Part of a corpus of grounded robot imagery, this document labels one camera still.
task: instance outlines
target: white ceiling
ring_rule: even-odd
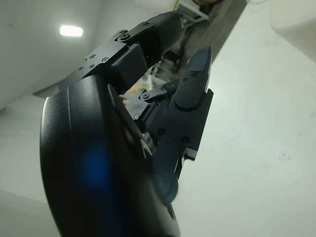
[[[0,108],[62,80],[120,29],[168,11],[173,0],[1,0]],[[59,34],[83,28],[81,38]]]
[[[0,1],[0,108],[64,78],[89,53],[101,0]],[[81,38],[59,34],[62,24]]]

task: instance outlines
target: curved black cover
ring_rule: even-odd
[[[42,178],[64,237],[178,237],[141,134],[111,86],[89,76],[49,97],[40,132]]]

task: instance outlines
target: white wall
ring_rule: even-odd
[[[47,202],[40,172],[44,100],[26,96],[0,115],[0,190]]]
[[[1,237],[59,237],[47,203],[0,190]]]
[[[172,8],[172,0],[103,0],[93,41],[96,48],[120,30],[131,30]]]
[[[101,0],[0,1],[0,108],[52,85],[91,51]],[[81,38],[59,34],[63,24]]]

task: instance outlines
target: black screw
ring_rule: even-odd
[[[163,130],[163,129],[159,129],[158,132],[157,132],[158,137],[162,137],[165,134],[166,134],[166,131]]]
[[[102,63],[105,63],[106,61],[108,61],[109,58],[104,58],[102,59]]]
[[[191,140],[188,137],[183,137],[181,142],[182,142],[182,145],[188,145],[191,143]]]
[[[129,33],[124,33],[123,35],[121,35],[119,38],[121,40],[127,40],[130,37]]]
[[[198,72],[191,72],[191,76],[196,77],[198,75]]]
[[[148,93],[144,93],[143,95],[142,95],[142,98],[143,99],[147,99],[149,97],[149,94]]]

